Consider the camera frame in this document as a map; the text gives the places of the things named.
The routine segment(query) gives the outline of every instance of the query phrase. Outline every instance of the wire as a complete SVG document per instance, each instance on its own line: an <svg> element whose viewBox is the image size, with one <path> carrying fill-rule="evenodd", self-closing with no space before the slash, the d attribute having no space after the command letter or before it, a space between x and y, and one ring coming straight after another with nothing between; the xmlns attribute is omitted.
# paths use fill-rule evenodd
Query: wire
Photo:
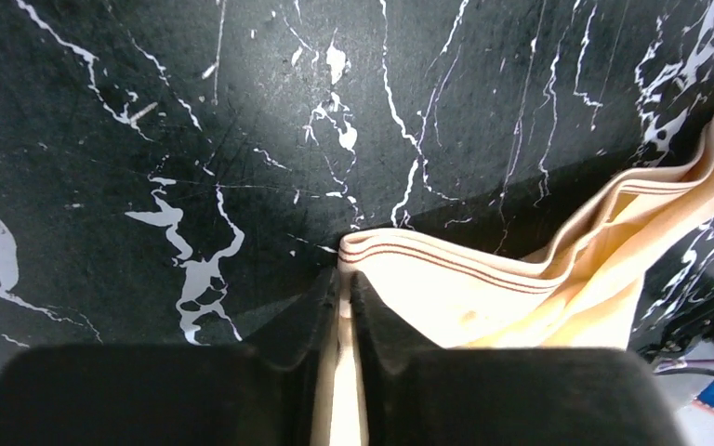
<svg viewBox="0 0 714 446"><path fill-rule="evenodd" d="M682 367L680 369L668 369L655 373L656 376L666 376L672 374L704 374L707 376L714 376L714 370L702 369L699 367Z"/></svg>

